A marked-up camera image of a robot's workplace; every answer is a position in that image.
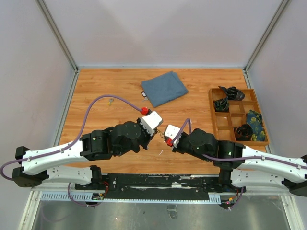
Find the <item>wooden tray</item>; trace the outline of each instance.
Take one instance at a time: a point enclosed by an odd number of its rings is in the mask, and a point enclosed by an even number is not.
[[[228,101],[229,112],[218,113],[215,112],[213,102],[218,99],[225,98],[226,94],[219,88],[209,90],[210,111],[215,138],[219,140],[231,140],[248,146],[266,146],[270,141],[267,135],[264,121],[262,121],[262,127],[265,132],[264,141],[236,140],[234,127],[246,123],[246,113],[249,110],[254,110],[258,113],[261,113],[255,91],[253,89],[243,89],[241,91],[245,94],[245,98],[242,101]]]

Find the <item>wooden tabletop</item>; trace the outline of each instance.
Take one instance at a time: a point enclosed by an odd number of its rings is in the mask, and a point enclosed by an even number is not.
[[[189,92],[154,109],[164,120],[159,127],[161,131],[164,131],[168,124],[181,127],[189,117],[192,120],[192,129],[200,128],[212,133],[209,89],[218,86],[246,88],[241,69],[82,69],[62,132],[61,144],[75,139],[87,107],[93,99],[102,94],[115,94],[139,108],[148,107],[153,110],[149,101],[142,102],[141,81],[171,70],[179,75]],[[108,101],[109,98],[103,98],[93,106],[84,134],[126,121],[135,121],[142,116],[118,99],[115,99],[111,106],[108,105]],[[148,150],[142,149],[139,153],[131,151],[121,157],[112,157],[105,161],[72,163],[70,166],[87,167],[93,164],[99,166],[103,173],[219,173],[219,168],[213,167],[212,163],[201,161],[188,154],[173,153],[159,135],[150,142]]]

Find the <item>white wall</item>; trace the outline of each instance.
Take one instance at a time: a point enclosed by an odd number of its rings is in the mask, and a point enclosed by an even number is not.
[[[243,67],[281,0],[46,0],[79,66]]]
[[[292,1],[250,70],[273,153],[307,154],[307,1]],[[307,197],[298,197],[307,228]]]
[[[34,0],[3,0],[0,9],[2,165],[18,146],[51,146],[73,71]],[[0,229],[13,230],[30,190],[2,177],[0,184]]]

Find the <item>gray cloth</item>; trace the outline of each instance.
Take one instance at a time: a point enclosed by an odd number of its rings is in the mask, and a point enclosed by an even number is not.
[[[188,93],[187,88],[173,71],[150,80],[143,80],[142,88],[154,108]]]

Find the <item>robotic arm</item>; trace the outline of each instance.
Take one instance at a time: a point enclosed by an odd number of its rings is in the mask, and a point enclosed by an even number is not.
[[[149,142],[157,133],[157,128],[163,120],[157,112],[146,110],[143,117],[136,122],[127,121],[124,124],[109,127],[104,130],[94,130],[83,135],[74,145],[65,149],[71,142],[42,150],[30,150],[24,146],[18,147],[15,158],[28,159],[20,162],[12,174],[20,187],[34,187],[45,182],[72,182],[83,187],[99,189],[101,185],[101,171],[97,166],[74,168],[61,166],[79,161],[108,160],[112,156],[122,156],[132,150],[139,152],[148,149]],[[59,150],[54,155],[41,158],[46,153]]]
[[[218,184],[207,185],[216,192],[245,186],[273,186],[307,196],[307,155],[298,159],[275,156],[236,142],[216,140],[213,134],[198,128],[188,135],[168,125],[164,135],[173,152],[213,161],[213,165],[220,168]]]

